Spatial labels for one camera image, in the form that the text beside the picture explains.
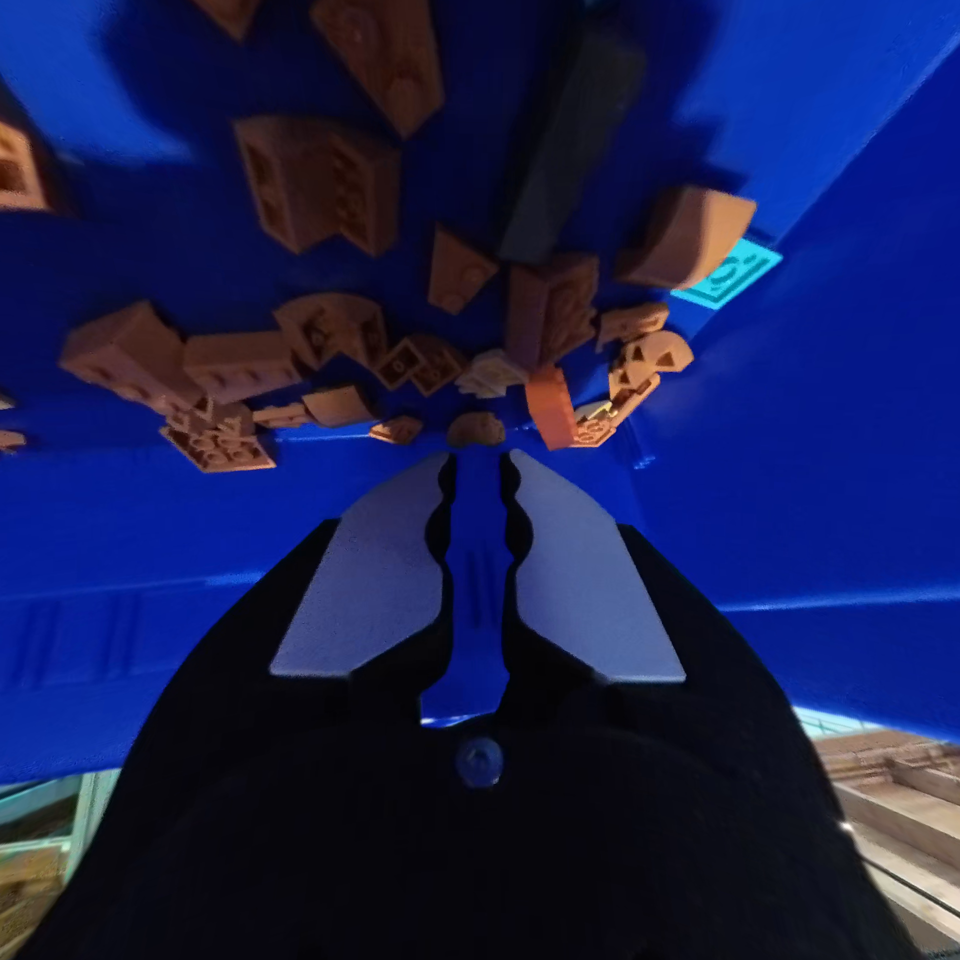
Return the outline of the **blue plastic bin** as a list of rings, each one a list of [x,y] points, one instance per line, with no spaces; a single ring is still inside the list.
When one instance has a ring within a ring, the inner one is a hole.
[[[669,117],[783,262],[598,448],[516,447],[637,526],[798,705],[958,738],[958,2],[640,2]],[[2,475],[2,784],[121,766],[175,669],[320,521],[446,445],[265,430],[275,466],[122,450]]]

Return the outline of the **pile of brown bricks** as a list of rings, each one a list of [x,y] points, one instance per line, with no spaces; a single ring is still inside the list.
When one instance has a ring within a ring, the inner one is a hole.
[[[506,170],[584,17],[646,74],[553,253],[642,247],[661,191],[755,200],[669,117],[642,3],[581,6],[2,2],[2,475],[171,459],[195,401],[355,386],[447,426],[453,355],[512,349]]]

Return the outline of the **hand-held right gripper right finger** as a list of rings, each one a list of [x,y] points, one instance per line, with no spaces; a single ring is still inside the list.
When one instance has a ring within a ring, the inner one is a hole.
[[[513,607],[524,627],[607,682],[687,673],[615,518],[528,453],[501,462]]]

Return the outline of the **turquoise square plate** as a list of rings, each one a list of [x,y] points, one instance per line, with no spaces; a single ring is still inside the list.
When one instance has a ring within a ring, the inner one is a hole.
[[[715,313],[783,262],[784,256],[779,251],[745,236],[714,271],[694,286],[670,291],[669,300]]]

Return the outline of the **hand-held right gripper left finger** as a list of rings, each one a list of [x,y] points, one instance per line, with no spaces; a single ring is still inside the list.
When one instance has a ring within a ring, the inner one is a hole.
[[[292,679],[346,679],[382,662],[426,679],[452,653],[446,554],[456,464],[436,452],[342,514],[270,663]]]

